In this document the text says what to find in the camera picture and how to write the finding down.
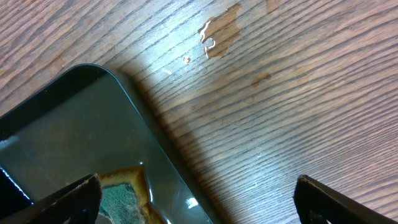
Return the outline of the green and yellow sponge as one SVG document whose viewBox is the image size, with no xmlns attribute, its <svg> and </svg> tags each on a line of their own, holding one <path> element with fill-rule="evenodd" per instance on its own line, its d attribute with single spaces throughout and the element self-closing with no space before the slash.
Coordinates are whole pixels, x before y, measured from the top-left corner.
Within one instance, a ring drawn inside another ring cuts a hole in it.
<svg viewBox="0 0 398 224">
<path fill-rule="evenodd" d="M 143 165 L 100 174 L 102 199 L 99 214 L 111 223 L 166 224 L 151 202 Z"/>
</svg>

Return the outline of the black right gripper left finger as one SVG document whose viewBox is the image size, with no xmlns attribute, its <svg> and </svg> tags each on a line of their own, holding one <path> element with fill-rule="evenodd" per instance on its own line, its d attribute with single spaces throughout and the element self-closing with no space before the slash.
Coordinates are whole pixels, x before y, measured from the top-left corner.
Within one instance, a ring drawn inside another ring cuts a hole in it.
<svg viewBox="0 0 398 224">
<path fill-rule="evenodd" d="M 98 174 L 89 174 L 37 203 L 1 219 L 1 224 L 94 224 L 102 195 Z"/>
</svg>

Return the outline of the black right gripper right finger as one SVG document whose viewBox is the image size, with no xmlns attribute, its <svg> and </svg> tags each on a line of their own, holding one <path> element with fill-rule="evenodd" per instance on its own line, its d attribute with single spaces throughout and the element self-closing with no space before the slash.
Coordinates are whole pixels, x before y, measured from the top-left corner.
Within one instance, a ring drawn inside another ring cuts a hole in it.
<svg viewBox="0 0 398 224">
<path fill-rule="evenodd" d="M 304 224 L 397 224 L 307 175 L 297 179 L 294 204 Z"/>
</svg>

